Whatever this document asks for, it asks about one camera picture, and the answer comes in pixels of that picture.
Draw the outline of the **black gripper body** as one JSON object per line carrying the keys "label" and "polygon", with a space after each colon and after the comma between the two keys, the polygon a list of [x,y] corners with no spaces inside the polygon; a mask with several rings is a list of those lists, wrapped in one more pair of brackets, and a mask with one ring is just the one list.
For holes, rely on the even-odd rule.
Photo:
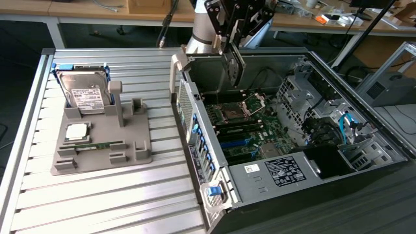
{"label": "black gripper body", "polygon": [[269,5],[265,0],[221,0],[219,16],[223,22],[234,20],[269,21]]}

